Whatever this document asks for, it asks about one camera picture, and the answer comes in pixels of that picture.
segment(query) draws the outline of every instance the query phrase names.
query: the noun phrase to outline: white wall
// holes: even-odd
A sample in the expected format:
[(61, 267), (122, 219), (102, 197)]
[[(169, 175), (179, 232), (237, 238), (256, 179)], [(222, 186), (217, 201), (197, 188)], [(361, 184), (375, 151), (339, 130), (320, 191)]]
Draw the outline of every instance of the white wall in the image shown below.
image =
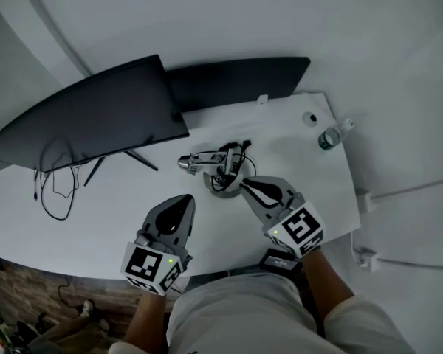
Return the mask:
[(60, 87), (0, 15), (0, 130)]
[[(303, 90), (328, 94), (357, 130), (355, 184), (380, 195), (443, 178), (443, 0), (41, 0), (99, 72), (158, 53), (166, 67), (306, 55)], [(443, 264), (443, 194), (382, 205), (358, 237), (383, 257)], [(366, 274), (328, 245), (352, 286), (389, 312), (419, 353), (443, 353), (443, 273)]]
[(443, 178), (443, 0), (42, 2), (94, 72), (154, 53), (166, 67), (309, 56), (302, 89), (358, 120), (358, 186), (381, 194)]

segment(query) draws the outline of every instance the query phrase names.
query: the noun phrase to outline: white desk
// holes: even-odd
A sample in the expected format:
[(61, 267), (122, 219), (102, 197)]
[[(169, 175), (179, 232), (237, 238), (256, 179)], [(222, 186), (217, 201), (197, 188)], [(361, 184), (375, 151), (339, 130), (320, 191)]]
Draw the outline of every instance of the white desk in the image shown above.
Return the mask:
[[(306, 111), (317, 116), (316, 127), (303, 123)], [(184, 275), (257, 263), (271, 243), (246, 201), (212, 196), (201, 173), (190, 176), (176, 165), (181, 155), (244, 139), (253, 143), (247, 154), (259, 175), (285, 178), (314, 204), (326, 224), (326, 240), (360, 227), (343, 146), (323, 151), (317, 143), (334, 122), (322, 94), (293, 95), (264, 106), (228, 105), (184, 117), (190, 137), (138, 150), (159, 172), (124, 154), (108, 157), (89, 185), (76, 192), (64, 222), (48, 217), (40, 201), (33, 200), (32, 170), (13, 166), (1, 171), (0, 257), (55, 273), (122, 278), (126, 243), (135, 239), (148, 211), (167, 198), (190, 193), (196, 200), (187, 244), (193, 260)], [(93, 164), (82, 167), (81, 183)], [(57, 190), (67, 193), (71, 184), (69, 170), (56, 173)], [(51, 192), (45, 199), (53, 213), (65, 215), (68, 201)]]

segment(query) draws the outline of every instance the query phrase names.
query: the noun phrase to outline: person's arm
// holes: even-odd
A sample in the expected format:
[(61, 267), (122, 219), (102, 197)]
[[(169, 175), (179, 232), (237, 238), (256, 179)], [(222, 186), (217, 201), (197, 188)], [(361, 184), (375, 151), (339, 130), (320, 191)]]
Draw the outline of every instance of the person's arm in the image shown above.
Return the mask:
[(149, 354), (160, 354), (164, 345), (165, 296), (145, 292), (125, 334), (128, 342)]
[(414, 353), (387, 313), (354, 296), (321, 250), (302, 263), (328, 341), (349, 354)]
[(321, 250), (317, 249), (302, 258), (303, 270), (322, 320), (341, 302), (354, 296), (341, 280)]

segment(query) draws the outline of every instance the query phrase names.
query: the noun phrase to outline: monitor stand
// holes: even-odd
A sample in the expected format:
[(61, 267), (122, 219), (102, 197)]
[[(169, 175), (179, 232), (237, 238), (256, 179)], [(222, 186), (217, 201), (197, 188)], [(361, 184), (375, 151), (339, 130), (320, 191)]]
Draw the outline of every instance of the monitor stand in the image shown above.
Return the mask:
[[(157, 169), (157, 167), (155, 167), (154, 165), (152, 165), (152, 163), (150, 163), (148, 160), (144, 159), (142, 156), (138, 155), (136, 152), (134, 152), (133, 150), (126, 150), (123, 151), (126, 155), (130, 156), (131, 158), (135, 159), (137, 162), (140, 162), (141, 164), (145, 165), (148, 168), (151, 168), (152, 170), (155, 170), (156, 172), (159, 170)], [(101, 164), (103, 163), (103, 160), (105, 160), (105, 157), (100, 157), (97, 161), (97, 164), (95, 164), (95, 166), (92, 168), (92, 171), (89, 174), (89, 177), (87, 177), (85, 183), (83, 184), (84, 186), (87, 186), (87, 184), (89, 183), (89, 181), (92, 179), (92, 177), (94, 176), (95, 172), (97, 172), (98, 168), (101, 166)]]

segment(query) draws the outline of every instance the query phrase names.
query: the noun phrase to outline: wall outlet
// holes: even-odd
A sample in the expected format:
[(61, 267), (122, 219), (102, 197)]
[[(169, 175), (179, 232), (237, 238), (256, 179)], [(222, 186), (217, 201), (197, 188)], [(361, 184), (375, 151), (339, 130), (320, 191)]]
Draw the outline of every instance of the wall outlet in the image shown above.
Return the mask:
[(379, 268), (379, 255), (375, 251), (364, 251), (360, 255), (361, 267), (374, 273)]

